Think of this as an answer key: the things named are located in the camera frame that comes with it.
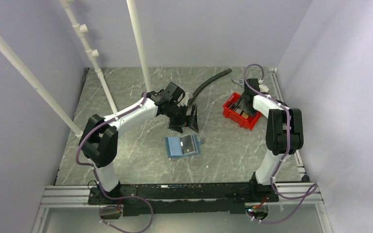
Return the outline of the blue card holder wallet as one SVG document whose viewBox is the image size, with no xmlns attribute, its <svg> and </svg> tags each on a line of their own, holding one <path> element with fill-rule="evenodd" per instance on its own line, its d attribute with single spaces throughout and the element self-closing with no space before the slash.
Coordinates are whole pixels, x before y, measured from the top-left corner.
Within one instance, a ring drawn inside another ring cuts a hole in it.
<svg viewBox="0 0 373 233">
<path fill-rule="evenodd" d="M 167 151 L 167 156 L 169 159 L 188 157 L 188 156 L 193 156 L 193 155 L 201 153 L 201 145 L 204 143 L 204 140 L 202 138 L 198 138 L 197 135 L 195 134 L 197 151 L 195 153 L 184 155 L 181 149 L 181 145 L 180 145 L 181 137 L 166 137 L 165 138 L 166 151 Z"/>
</svg>

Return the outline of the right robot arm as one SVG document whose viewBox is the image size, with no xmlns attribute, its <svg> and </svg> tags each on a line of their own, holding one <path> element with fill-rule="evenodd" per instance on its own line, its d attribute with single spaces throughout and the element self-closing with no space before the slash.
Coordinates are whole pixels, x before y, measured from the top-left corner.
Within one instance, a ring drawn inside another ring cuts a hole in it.
<svg viewBox="0 0 373 233">
<path fill-rule="evenodd" d="M 257 79 L 246 79 L 243 82 L 244 90 L 251 98 L 252 108 L 268 120 L 265 136 L 267 152 L 255 172 L 257 183 L 248 188 L 250 199 L 261 201 L 267 195 L 264 185 L 273 184 L 280 166 L 304 145 L 302 111 L 260 92 Z"/>
</svg>

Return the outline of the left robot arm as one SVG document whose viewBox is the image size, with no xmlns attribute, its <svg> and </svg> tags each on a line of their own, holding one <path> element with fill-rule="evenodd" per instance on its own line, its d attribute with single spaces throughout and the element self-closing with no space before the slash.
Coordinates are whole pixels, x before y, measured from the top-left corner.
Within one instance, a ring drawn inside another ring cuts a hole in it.
<svg viewBox="0 0 373 233">
<path fill-rule="evenodd" d="M 119 137 L 145 121 L 164 115 L 169 119 L 168 129 L 183 133 L 184 128 L 199 132 L 197 105 L 191 100 L 186 104 L 186 92 L 169 83 L 165 89 L 143 93 L 131 106 L 109 116 L 91 116 L 85 126 L 76 153 L 76 163 L 81 164 L 82 153 L 90 161 L 97 185 L 102 189 L 101 198 L 113 204 L 119 200 L 121 183 L 115 173 L 113 161 L 118 154 Z"/>
</svg>

